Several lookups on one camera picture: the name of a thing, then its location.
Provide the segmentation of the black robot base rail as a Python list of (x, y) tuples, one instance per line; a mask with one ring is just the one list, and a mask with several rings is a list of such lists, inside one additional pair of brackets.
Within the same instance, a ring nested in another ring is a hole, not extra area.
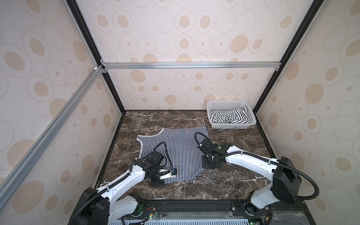
[(274, 203), (253, 215), (244, 200), (143, 200), (133, 194), (110, 205), (108, 198), (80, 200), (70, 225), (313, 225), (303, 201)]

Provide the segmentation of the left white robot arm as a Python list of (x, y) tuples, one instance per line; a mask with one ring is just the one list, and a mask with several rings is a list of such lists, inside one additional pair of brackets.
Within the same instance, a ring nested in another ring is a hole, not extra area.
[(107, 225), (122, 216), (134, 213), (140, 198), (126, 196), (128, 190), (146, 178), (157, 183), (163, 183), (162, 177), (172, 175), (173, 169), (163, 170), (162, 161), (172, 164), (168, 153), (165, 155), (153, 151), (147, 158), (132, 161), (129, 169), (109, 184), (98, 189), (86, 189), (70, 219), (69, 225)]

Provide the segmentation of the blue white striped tank top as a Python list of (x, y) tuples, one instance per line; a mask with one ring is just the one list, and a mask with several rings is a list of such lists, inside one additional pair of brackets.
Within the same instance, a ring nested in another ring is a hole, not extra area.
[(203, 153), (198, 149), (198, 144), (195, 141), (196, 132), (200, 132), (206, 137), (208, 136), (205, 126), (191, 128), (164, 127), (156, 135), (138, 135), (136, 139), (141, 145), (139, 157), (143, 158), (147, 156), (159, 143), (165, 142), (172, 164), (167, 163), (164, 168), (176, 169), (177, 175), (164, 179), (164, 183), (170, 184), (192, 180), (205, 170), (202, 167)]

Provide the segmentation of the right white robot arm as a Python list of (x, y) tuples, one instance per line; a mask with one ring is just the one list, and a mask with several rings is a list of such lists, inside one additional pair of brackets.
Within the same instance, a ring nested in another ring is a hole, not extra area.
[[(208, 138), (201, 142), (196, 141), (196, 144), (204, 154), (202, 157), (204, 168), (214, 169), (229, 163), (249, 169), (270, 181), (260, 190), (252, 191), (242, 204), (243, 209), (250, 215), (273, 203), (294, 204), (298, 199), (313, 200), (320, 194), (317, 183), (307, 174), (297, 170), (292, 161), (286, 157), (281, 159), (262, 157), (229, 143), (215, 144)], [(314, 188), (314, 193), (310, 196), (298, 194), (303, 179)]]

